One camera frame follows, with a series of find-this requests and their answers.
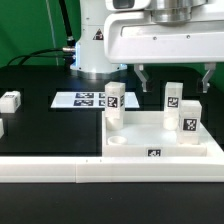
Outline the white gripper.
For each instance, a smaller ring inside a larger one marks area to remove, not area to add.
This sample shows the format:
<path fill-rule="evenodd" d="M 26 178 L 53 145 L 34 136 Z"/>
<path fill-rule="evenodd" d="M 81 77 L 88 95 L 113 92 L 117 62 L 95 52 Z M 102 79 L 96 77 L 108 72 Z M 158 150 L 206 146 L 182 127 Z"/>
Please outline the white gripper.
<path fill-rule="evenodd" d="M 135 64 L 144 92 L 153 89 L 143 64 L 206 63 L 198 90 L 207 93 L 224 61 L 224 0 L 105 0 L 105 55 Z"/>

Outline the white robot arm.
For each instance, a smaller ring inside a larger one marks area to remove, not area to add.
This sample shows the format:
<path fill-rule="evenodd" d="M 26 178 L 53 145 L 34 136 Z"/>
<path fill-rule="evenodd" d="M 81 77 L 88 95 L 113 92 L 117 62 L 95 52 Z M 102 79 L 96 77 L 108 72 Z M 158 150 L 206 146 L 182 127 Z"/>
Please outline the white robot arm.
<path fill-rule="evenodd" d="M 151 90 L 146 64 L 203 63 L 202 92 L 224 62 L 224 0 L 80 0 L 81 38 L 71 69 L 109 77 L 129 64 Z"/>

